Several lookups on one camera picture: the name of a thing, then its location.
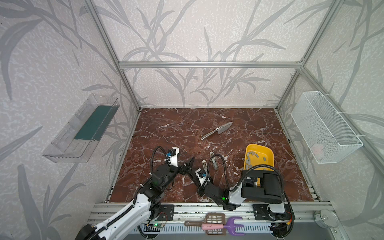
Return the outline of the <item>small beige stapler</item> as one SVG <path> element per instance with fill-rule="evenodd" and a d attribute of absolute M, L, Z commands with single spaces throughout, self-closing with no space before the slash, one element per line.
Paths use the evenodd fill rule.
<path fill-rule="evenodd" d="M 202 160 L 202 166 L 203 166 L 205 173 L 207 174 L 208 173 L 208 163 L 206 160 Z"/>
<path fill-rule="evenodd" d="M 215 153 L 213 151 L 210 152 L 210 157 L 212 158 L 212 165 L 214 167 L 215 170 L 218 170 L 218 164 L 216 162 L 216 158 L 213 157 Z"/>

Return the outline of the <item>yellow plastic tray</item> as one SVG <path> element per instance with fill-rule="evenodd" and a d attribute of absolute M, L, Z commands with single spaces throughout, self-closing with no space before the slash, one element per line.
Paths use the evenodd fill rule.
<path fill-rule="evenodd" d="M 246 148 L 243 170 L 248 170 L 256 165 L 268 165 L 274 167 L 274 153 L 268 147 L 249 144 Z"/>

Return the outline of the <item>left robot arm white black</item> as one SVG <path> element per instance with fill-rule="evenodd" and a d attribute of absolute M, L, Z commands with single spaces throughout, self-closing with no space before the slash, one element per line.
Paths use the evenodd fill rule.
<path fill-rule="evenodd" d="M 116 214 L 92 227 L 85 225 L 76 240 L 122 240 L 140 224 L 155 220 L 161 214 L 161 200 L 177 175 L 190 175 L 194 158 L 181 166 L 159 166 L 135 192 L 133 200 Z"/>

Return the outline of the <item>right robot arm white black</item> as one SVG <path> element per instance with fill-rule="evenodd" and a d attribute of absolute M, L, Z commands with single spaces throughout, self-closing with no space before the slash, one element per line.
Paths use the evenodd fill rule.
<path fill-rule="evenodd" d="M 216 186 L 210 176 L 210 166 L 215 158 L 220 158 L 223 162 L 225 189 Z M 198 188 L 198 194 L 205 195 L 218 206 L 223 207 L 223 210 L 234 211 L 244 201 L 252 200 L 266 205 L 254 208 L 255 219 L 282 221 L 287 225 L 293 225 L 295 217 L 290 200 L 285 193 L 284 178 L 275 167 L 261 164 L 243 170 L 238 182 L 230 187 L 226 161 L 222 155 L 214 154 L 205 168 L 191 169 L 190 173 Z"/>

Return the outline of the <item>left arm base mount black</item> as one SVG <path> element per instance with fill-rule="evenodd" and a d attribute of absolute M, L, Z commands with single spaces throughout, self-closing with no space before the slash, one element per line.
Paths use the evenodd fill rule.
<path fill-rule="evenodd" d="M 152 210 L 151 221 L 172 221 L 175 213 L 175 205 L 160 204 Z"/>

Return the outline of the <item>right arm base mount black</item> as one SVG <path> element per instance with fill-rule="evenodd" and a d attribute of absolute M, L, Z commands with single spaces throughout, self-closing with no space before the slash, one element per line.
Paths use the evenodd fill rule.
<path fill-rule="evenodd" d="M 284 204 L 285 211 L 283 214 L 280 213 L 273 213 L 268 204 L 253 204 L 253 213 L 255 220 L 261 221 L 270 221 L 270 222 L 276 222 L 276 221 L 291 221 L 295 220 L 295 214 L 293 212 L 293 209 L 291 208 L 291 205 L 288 203 Z"/>

